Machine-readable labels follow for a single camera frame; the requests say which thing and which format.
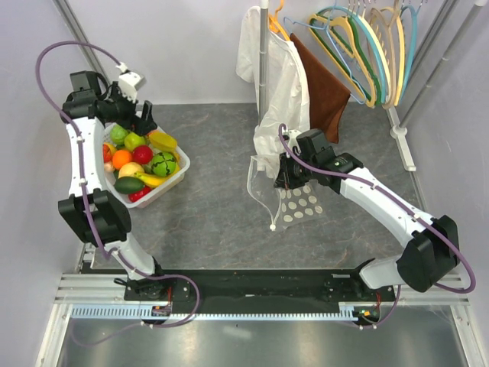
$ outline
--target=white plastic tray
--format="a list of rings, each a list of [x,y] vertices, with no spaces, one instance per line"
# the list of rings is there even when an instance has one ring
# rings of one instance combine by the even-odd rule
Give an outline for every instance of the white plastic tray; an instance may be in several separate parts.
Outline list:
[[[110,124],[110,125],[107,125],[105,127],[105,134],[104,134],[104,142],[105,143],[111,143],[111,144],[113,144],[112,143],[112,140],[110,139],[110,131],[112,130],[112,128],[114,126],[115,126],[115,124]],[[161,129],[159,127],[158,127],[158,131],[164,132],[163,129]],[[180,149],[180,147],[178,147],[178,146],[176,147],[176,152],[180,156],[180,162],[179,162],[180,171],[178,171],[170,179],[168,179],[167,182],[161,184],[156,189],[153,189],[150,193],[144,195],[138,201],[135,201],[134,203],[131,203],[131,201],[129,201],[129,198],[128,198],[127,195],[120,194],[120,193],[118,193],[115,190],[115,188],[114,188],[115,177],[114,177],[114,174],[112,172],[105,172],[105,179],[107,181],[108,189],[110,190],[111,193],[114,194],[114,196],[119,201],[121,201],[122,203],[124,203],[124,205],[126,205],[127,208],[129,208],[129,209],[130,208],[145,208],[146,206],[148,206],[149,204],[151,204],[152,202],[154,202],[158,197],[160,197],[161,195],[163,195],[164,193],[166,193],[173,186],[175,186],[176,184],[178,184],[185,177],[185,172],[190,167],[190,159],[183,152],[183,150]]]

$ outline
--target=clothing rail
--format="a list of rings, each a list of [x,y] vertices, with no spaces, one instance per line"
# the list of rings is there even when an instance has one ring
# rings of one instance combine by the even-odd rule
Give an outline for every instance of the clothing rail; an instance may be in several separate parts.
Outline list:
[[[260,3],[260,76],[258,85],[258,124],[267,111],[267,52],[268,52],[268,6],[269,0]]]

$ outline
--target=orange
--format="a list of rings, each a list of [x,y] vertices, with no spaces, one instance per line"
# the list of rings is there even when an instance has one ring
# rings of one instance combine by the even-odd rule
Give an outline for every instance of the orange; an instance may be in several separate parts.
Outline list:
[[[116,151],[112,156],[112,164],[116,170],[120,170],[123,165],[132,161],[132,154],[130,151],[121,149]]]

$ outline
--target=white lab coat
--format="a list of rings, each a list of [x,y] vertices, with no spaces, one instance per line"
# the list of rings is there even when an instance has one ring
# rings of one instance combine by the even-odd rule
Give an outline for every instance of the white lab coat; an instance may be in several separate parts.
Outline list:
[[[288,129],[305,132],[310,129],[309,91],[306,72],[293,42],[285,41],[268,30],[268,110],[255,129],[253,142],[258,156],[275,156],[285,150],[278,139],[281,123]],[[244,15],[238,48],[236,73],[252,83],[257,95],[260,79],[260,8],[254,6]]]

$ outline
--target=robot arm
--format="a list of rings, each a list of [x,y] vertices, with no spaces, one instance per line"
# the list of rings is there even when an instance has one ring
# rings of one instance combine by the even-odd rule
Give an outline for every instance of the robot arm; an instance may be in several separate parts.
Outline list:
[[[335,155],[318,129],[298,135],[287,134],[289,147],[295,150],[302,161],[314,167],[360,177],[364,182],[351,178],[317,174],[300,166],[286,153],[280,155],[280,172],[276,187],[294,189],[309,180],[330,187],[336,193],[357,203],[381,222],[404,248],[403,253],[381,260],[367,261],[361,265],[359,275],[363,284],[370,289],[378,289],[392,284],[408,284],[419,292],[427,291],[459,262],[458,258],[440,239],[425,228],[418,219],[438,229],[458,248],[457,226],[447,216],[440,219],[417,209],[379,182],[363,164],[348,153]],[[365,182],[374,183],[374,187]],[[408,215],[398,203],[383,195],[380,187],[396,201],[414,212]]]
[[[155,287],[163,285],[144,280],[143,276],[129,268],[117,256],[121,254],[129,264],[144,274],[156,275],[160,270],[154,258],[143,250],[131,234],[128,209],[108,191],[103,170],[101,146],[106,122],[117,122],[139,135],[146,135],[157,127],[151,115],[150,102],[145,101],[141,117],[136,115],[137,90],[144,78],[127,70],[124,64],[118,67],[122,68],[118,83],[113,83],[103,94],[99,86],[100,75],[92,71],[70,75],[73,92],[63,104],[63,111],[73,119],[83,139],[77,138],[79,134],[74,127],[66,123],[71,144],[73,175],[69,198],[58,203],[58,210],[81,241],[97,246],[84,211],[85,190],[93,221],[104,245],[101,250],[113,255],[128,272],[129,282],[132,282],[131,286],[135,290],[141,289],[154,294],[157,292]],[[80,165],[85,171],[83,179],[79,174]]]

